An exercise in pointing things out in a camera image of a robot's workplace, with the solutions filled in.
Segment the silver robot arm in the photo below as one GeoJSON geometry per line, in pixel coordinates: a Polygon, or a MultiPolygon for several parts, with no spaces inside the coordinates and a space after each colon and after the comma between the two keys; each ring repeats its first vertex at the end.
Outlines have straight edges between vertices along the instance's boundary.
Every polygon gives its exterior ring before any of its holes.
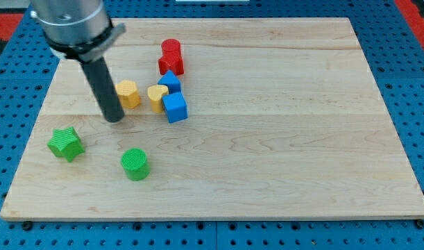
{"type": "Polygon", "coordinates": [[[102,0],[31,0],[31,17],[40,24],[57,57],[92,63],[126,32],[114,25],[102,0]]]}

